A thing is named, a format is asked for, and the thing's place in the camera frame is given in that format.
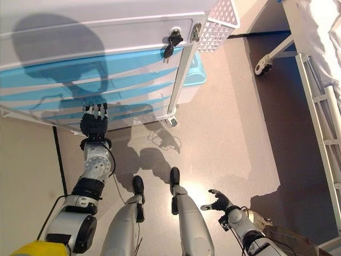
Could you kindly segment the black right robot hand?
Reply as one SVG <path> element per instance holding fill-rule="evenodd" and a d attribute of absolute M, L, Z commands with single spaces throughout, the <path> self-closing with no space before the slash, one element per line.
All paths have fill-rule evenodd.
<path fill-rule="evenodd" d="M 208 192 L 215 196 L 216 201 L 210 204 L 202 205 L 200 209 L 202 211 L 208 210 L 226 211 L 230 205 L 229 199 L 217 189 L 209 189 Z"/>

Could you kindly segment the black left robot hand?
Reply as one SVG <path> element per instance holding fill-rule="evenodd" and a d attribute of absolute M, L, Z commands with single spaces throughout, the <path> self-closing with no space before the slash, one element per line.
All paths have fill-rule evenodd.
<path fill-rule="evenodd" d="M 83 107 L 80 130 L 83 135 L 93 140 L 102 140 L 108 130 L 108 105 L 101 103 Z"/>

